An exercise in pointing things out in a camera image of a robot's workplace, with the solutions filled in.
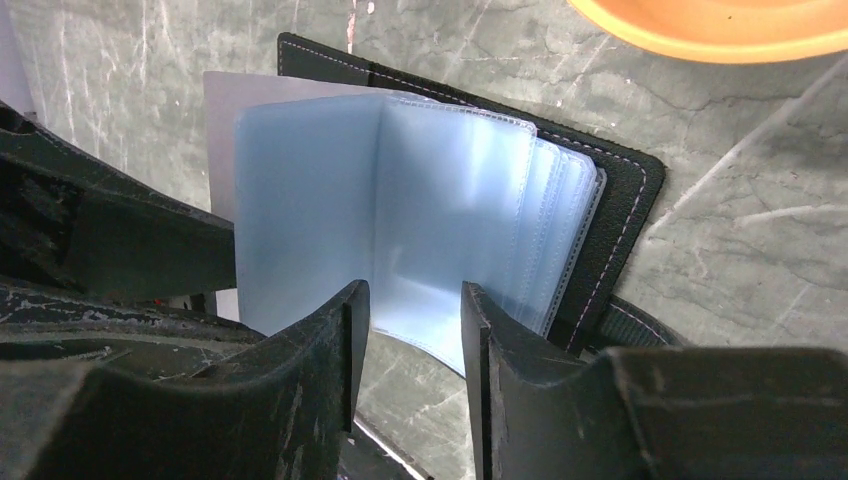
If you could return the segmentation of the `black leather card holder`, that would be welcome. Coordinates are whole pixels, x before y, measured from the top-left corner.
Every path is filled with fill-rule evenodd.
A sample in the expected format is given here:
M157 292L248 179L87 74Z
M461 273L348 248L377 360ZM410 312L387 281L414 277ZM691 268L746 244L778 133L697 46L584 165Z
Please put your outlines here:
M363 279L374 330L462 372L467 281L572 353L676 342L612 294L657 158L291 33L277 54L273 76L203 75L226 316L272 334Z

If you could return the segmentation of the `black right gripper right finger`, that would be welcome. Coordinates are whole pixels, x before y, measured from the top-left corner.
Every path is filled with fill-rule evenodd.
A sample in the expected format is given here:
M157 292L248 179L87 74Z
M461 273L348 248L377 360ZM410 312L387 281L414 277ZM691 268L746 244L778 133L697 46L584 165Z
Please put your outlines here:
M480 479L843 479L847 358L609 348L581 361L474 283L462 348Z

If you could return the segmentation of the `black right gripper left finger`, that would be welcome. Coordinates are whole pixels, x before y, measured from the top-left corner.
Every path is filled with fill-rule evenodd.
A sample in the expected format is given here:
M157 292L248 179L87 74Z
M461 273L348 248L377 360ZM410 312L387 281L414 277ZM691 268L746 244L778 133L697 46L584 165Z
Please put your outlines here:
M1 359L5 479L333 479L353 429L368 284L199 371Z

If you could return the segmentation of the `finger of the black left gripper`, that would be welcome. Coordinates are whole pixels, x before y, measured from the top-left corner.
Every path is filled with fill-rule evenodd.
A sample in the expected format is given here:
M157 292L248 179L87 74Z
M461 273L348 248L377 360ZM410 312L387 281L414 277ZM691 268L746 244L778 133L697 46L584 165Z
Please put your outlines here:
M1 279L3 361L82 360L127 371L199 371L264 338L206 313L119 305Z
M1 274L111 300L226 290L234 228L3 104Z

